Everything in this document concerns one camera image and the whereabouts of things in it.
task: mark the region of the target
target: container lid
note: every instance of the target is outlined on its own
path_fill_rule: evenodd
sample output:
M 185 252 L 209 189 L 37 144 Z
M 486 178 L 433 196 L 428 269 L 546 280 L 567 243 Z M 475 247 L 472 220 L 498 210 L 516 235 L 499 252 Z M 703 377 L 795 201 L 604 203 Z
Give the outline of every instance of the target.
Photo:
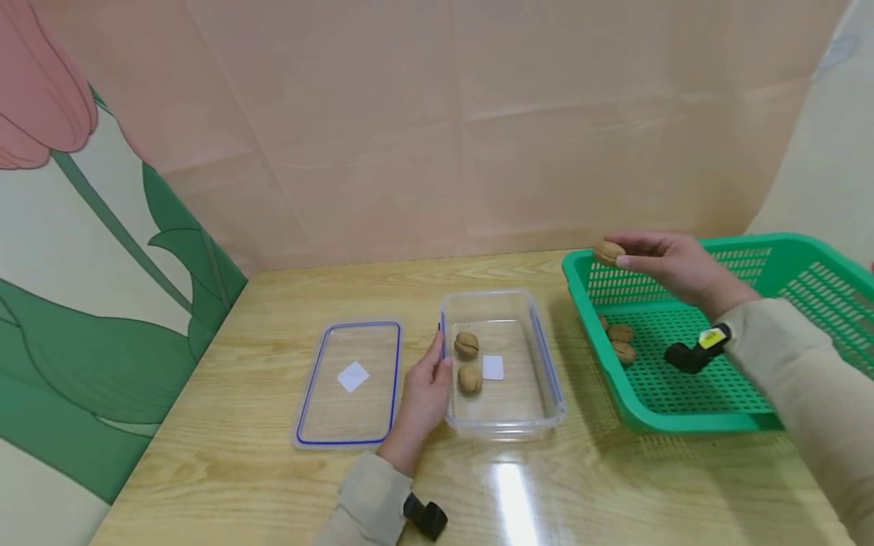
M 295 446 L 366 449 L 385 439 L 398 407 L 401 335 L 395 320 L 325 330 L 292 427 Z

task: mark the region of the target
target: white wall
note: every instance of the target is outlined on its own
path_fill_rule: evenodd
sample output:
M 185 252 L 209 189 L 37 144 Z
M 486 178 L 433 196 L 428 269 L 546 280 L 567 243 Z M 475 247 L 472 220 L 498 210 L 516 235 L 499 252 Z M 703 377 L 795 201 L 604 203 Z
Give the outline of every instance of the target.
M 777 181 L 749 231 L 807 233 L 870 267 L 874 0 L 859 0 L 848 10 L 836 38 L 851 45 L 853 37 L 858 44 L 849 58 L 819 73 L 811 87 Z

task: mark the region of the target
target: plastic container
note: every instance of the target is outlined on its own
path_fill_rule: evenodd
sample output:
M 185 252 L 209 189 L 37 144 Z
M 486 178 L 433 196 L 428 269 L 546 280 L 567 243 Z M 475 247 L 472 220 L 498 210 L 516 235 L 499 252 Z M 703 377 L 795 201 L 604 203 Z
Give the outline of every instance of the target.
M 455 357 L 446 421 L 460 435 L 495 440 L 536 439 L 565 418 L 565 400 L 546 346 L 534 298 L 526 290 L 449 294 L 440 309 L 444 355 Z M 475 360 L 462 361 L 453 344 L 459 332 L 479 338 Z M 503 380 L 484 381 L 482 392 L 461 394 L 458 369 L 484 356 L 503 359 Z
M 391 319 L 328 326 L 301 394 L 292 444 L 299 449 L 379 446 L 398 410 L 402 335 L 400 322 Z
M 814 238 L 788 233 L 702 241 L 714 258 L 766 297 L 791 301 L 834 340 L 841 356 L 874 377 L 874 276 Z M 709 327 L 698 312 L 647 276 L 604 267 L 591 250 L 562 264 L 584 330 L 626 423 L 638 431 L 779 430 L 767 401 L 724 356 L 692 376 L 663 359 Z M 600 325 L 635 330 L 637 361 L 623 368 Z

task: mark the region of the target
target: sleeve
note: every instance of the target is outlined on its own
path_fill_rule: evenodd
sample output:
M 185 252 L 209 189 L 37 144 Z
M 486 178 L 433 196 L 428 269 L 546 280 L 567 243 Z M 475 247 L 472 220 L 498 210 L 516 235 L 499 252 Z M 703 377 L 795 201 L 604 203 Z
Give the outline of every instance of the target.
M 771 403 L 850 537 L 874 544 L 874 381 L 785 300 L 740 305 L 719 322 L 726 354 Z
M 387 461 L 363 453 L 340 485 L 340 500 L 314 545 L 394 546 L 412 484 Z

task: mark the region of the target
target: wrist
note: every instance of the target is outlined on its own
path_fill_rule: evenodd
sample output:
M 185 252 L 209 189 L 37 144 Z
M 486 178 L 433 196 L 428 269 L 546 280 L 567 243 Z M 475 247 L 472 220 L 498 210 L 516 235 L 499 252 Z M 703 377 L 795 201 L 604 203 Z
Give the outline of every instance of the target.
M 719 317 L 738 305 L 761 300 L 761 295 L 744 281 L 726 272 L 725 278 L 712 283 L 705 291 L 698 308 L 713 324 Z
M 425 439 L 420 434 L 408 431 L 398 423 L 385 437 L 376 454 L 388 461 L 395 470 L 412 478 L 424 444 Z

